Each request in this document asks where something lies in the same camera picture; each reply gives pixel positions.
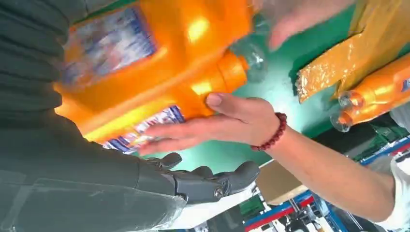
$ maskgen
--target orange packaging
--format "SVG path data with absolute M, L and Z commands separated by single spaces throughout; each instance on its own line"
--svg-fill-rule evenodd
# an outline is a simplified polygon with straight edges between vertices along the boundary
M 141 136 L 149 125 L 211 115 L 208 93 L 246 82 L 245 58 L 226 50 L 251 32 L 254 10 L 247 0 L 140 0 L 76 25 L 56 112 L 126 153 L 151 139 Z
M 342 107 L 392 103 L 410 92 L 410 54 L 366 77 L 356 88 L 343 93 Z
M 331 116 L 330 120 L 337 130 L 348 132 L 353 125 L 371 121 L 408 101 L 410 101 L 410 91 L 400 94 L 398 98 L 390 103 L 371 104 L 359 109 L 356 107 L 345 109 L 340 114 Z
M 233 92 L 244 85 L 248 63 L 244 57 L 228 51 L 214 65 L 185 78 L 178 85 L 152 87 L 132 101 L 98 115 L 81 102 L 66 97 L 56 112 L 76 122 L 89 141 L 132 153 L 153 139 L 142 135 L 151 125 L 181 123 L 212 115 L 214 112 L 205 104 L 206 96 L 210 92 Z
M 340 114 L 331 116 L 339 131 L 370 121 L 410 101 L 410 54 L 365 78 L 355 89 L 343 94 Z

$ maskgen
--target red bead bracelet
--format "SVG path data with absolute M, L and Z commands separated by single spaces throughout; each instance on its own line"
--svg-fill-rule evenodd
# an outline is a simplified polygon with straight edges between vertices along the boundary
M 288 117 L 286 116 L 286 114 L 283 114 L 283 113 L 275 113 L 275 114 L 280 120 L 280 125 L 279 125 L 278 130 L 276 131 L 276 133 L 272 136 L 272 138 L 268 142 L 262 144 L 261 146 L 250 146 L 252 148 L 252 150 L 265 151 L 265 150 L 269 149 L 271 146 L 275 145 L 275 143 L 277 141 L 279 141 L 279 139 L 282 137 L 282 135 L 283 135 L 283 133 L 286 129 L 286 125 L 287 125 L 287 120 L 286 119 Z

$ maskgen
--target white shirt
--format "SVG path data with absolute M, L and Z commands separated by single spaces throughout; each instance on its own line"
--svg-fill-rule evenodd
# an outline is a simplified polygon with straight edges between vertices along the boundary
M 385 221 L 376 223 L 387 230 L 410 228 L 410 159 L 406 159 L 403 163 L 406 163 L 406 168 L 391 157 L 382 157 L 370 165 L 372 170 L 390 174 L 395 178 L 393 212 Z

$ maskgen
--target red stripe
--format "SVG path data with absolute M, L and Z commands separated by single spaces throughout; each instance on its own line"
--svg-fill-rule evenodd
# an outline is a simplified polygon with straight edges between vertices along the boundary
M 308 199 L 302 201 L 302 202 L 300 203 L 300 206 L 301 206 L 301 207 L 305 207 L 305 206 L 307 206 L 308 204 L 313 203 L 314 201 L 315 201 L 315 199 L 314 199 L 313 197 L 309 197 Z M 277 213 L 277 214 L 271 215 L 271 216 L 269 216 L 269 217 L 267 217 L 267 218 L 265 218 L 265 219 L 262 219 L 262 220 L 260 220 L 260 221 L 258 221 L 258 222 L 253 223 L 252 225 L 247 226 L 247 227 L 245 228 L 245 232 L 251 231 L 251 230 L 256 229 L 256 228 L 259 228 L 259 227 L 261 227 L 261 226 L 263 226 L 263 225 L 268 224 L 268 223 L 271 222 L 271 221 L 274 221 L 274 220 L 276 220 L 276 219 L 279 219 L 279 218 L 281 218 L 281 217 L 283 217 L 283 216 L 286 216 L 286 215 L 288 215 L 288 214 L 290 214 L 290 213 L 293 213 L 293 212 L 294 212 L 294 209 L 291 208 L 291 207 L 290 207 L 290 208 L 287 208 L 287 209 L 285 209 L 285 210 L 282 210 L 282 211 L 280 211 L 280 212 Z
M 395 155 L 397 155 L 399 152 L 405 151 L 405 150 L 407 150 L 407 149 L 409 149 L 409 148 L 410 148 L 410 143 L 408 143 L 408 144 L 406 144 L 406 145 L 400 147 L 399 149 L 397 149 L 397 150 L 391 152 L 391 153 L 390 153 L 390 156 L 395 156 Z

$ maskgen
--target human hand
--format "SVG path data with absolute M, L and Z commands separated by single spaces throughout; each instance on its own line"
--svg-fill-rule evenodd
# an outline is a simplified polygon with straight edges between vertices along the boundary
M 253 0 L 272 25 L 269 45 L 278 48 L 291 36 L 341 12 L 355 0 Z
M 280 121 L 271 104 L 259 98 L 212 93 L 206 103 L 219 115 L 182 124 L 154 125 L 146 135 L 165 138 L 143 146 L 140 154 L 183 150 L 208 140 L 262 145 L 278 130 Z

